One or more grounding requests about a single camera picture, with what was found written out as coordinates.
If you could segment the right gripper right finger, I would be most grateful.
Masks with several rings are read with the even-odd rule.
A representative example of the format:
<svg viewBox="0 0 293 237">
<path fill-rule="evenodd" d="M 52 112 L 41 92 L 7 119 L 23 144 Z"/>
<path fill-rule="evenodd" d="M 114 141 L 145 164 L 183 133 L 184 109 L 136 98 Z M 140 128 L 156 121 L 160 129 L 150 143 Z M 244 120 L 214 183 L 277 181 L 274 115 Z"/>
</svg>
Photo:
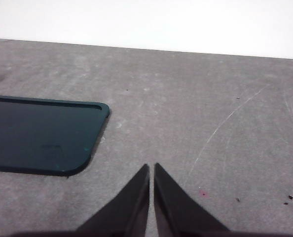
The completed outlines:
<svg viewBox="0 0 293 237">
<path fill-rule="evenodd" d="M 159 163 L 154 165 L 154 207 L 161 237 L 291 237 L 287 233 L 238 232 L 196 203 Z"/>
</svg>

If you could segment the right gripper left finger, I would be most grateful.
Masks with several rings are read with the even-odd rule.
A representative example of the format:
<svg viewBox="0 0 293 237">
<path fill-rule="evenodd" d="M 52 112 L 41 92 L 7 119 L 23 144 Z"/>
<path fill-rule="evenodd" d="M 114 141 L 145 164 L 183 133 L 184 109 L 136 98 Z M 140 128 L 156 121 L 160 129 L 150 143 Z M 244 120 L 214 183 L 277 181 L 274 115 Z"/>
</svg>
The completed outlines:
<svg viewBox="0 0 293 237">
<path fill-rule="evenodd" d="M 121 191 L 73 231 L 17 232 L 11 237 L 144 237 L 149 209 L 149 166 L 144 164 Z"/>
</svg>

